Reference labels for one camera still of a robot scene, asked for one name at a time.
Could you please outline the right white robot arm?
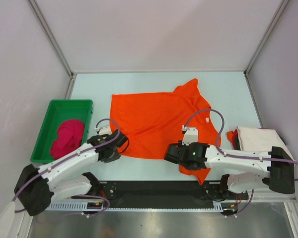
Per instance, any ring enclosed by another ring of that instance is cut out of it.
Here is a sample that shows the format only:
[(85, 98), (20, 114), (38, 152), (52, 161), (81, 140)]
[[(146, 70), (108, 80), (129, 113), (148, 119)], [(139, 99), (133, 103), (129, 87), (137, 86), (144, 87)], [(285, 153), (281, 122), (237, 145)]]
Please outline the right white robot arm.
[(173, 143), (167, 147), (164, 159), (189, 171), (219, 168), (240, 171), (239, 174), (222, 175), (219, 193), (225, 199), (258, 188), (269, 188), (281, 194), (295, 192), (294, 161), (281, 147), (245, 152), (219, 151), (214, 145), (199, 142), (189, 145)]

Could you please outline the orange t shirt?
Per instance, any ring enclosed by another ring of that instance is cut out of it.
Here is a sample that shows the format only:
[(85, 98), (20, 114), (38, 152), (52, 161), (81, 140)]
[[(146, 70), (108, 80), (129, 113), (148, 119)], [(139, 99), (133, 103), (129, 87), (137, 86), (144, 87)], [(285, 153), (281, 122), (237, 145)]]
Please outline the orange t shirt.
[(110, 127), (119, 127), (129, 139), (123, 155), (162, 160), (168, 145), (183, 138), (185, 123), (198, 130), (199, 142), (215, 145), (218, 132), (210, 108), (194, 78), (173, 92), (112, 95)]

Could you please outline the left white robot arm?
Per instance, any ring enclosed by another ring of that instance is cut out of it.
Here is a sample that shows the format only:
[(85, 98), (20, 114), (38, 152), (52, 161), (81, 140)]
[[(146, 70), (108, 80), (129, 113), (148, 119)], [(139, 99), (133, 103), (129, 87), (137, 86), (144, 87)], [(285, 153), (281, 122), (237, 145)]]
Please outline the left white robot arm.
[(70, 179), (74, 172), (97, 162), (110, 163), (118, 160), (118, 151), (129, 145), (128, 137), (115, 130), (111, 134), (92, 136), (69, 154), (39, 167), (32, 164), (23, 168), (14, 188), (14, 200), (19, 200), (24, 211), (36, 216), (52, 202), (65, 198), (97, 198), (104, 196), (100, 181), (91, 172)]

